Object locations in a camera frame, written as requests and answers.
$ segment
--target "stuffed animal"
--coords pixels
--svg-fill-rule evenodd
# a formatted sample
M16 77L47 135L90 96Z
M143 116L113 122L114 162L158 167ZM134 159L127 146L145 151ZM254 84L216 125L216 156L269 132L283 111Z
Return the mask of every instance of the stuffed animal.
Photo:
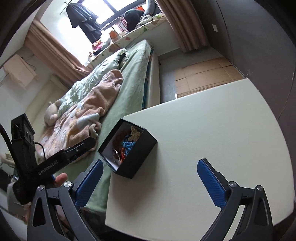
M59 99L53 104L51 102L48 102L49 106L46 109L45 115L44 115L44 122L48 126L54 126L54 124L57 122L58 120L57 112L63 102L64 102L63 99Z

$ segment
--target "open box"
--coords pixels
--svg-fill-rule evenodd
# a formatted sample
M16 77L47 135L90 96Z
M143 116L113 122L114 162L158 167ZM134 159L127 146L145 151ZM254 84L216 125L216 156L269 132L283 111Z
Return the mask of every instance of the open box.
M130 133L132 126L134 126L141 135L120 164L114 157L113 141L122 131ZM146 129L124 119L120 119L109 133L98 152L116 174L127 178L133 178L156 143L157 140Z

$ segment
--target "green comforter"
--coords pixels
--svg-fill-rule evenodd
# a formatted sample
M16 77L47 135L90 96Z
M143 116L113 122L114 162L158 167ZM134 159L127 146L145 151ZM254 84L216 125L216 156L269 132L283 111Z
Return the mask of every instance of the green comforter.
M146 40L143 40L127 48L127 51L129 53L129 58L120 68L124 77L122 87L113 106L106 116L100 120L102 122L102 129L99 134L97 150L120 118L140 111L142 108L145 75L151 47ZM87 169L94 159L100 158L97 150L80 161L66 166L60 170L59 173L67 173L68 179L73 181L80 172ZM111 169L105 162L103 163L103 175L86 206L88 210L95 213L105 213L107 208Z

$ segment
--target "beige curtain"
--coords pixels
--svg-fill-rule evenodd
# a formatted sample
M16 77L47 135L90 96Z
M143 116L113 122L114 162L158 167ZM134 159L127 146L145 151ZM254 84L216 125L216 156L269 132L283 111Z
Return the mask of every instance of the beige curtain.
M208 46L207 36L190 0L155 0L170 23L182 51Z
M33 20L29 28L24 45L55 72L66 86L71 87L76 81L83 79L92 71L92 69L82 65L36 19Z

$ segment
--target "towel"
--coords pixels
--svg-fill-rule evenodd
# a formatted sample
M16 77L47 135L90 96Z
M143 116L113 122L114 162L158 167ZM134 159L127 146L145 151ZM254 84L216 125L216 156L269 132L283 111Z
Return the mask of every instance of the towel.
M49 158L59 150L72 147L88 137L96 139L96 146L90 151L95 150L98 132L102 127L99 119L111 108L122 81L123 76L119 70L109 71L86 97L64 113L54 126L49 127L42 135L40 142L44 147L45 157ZM44 159L41 147L37 146L36 151L38 157Z
M17 54L12 56L3 67L11 78L23 88L37 77L36 72Z

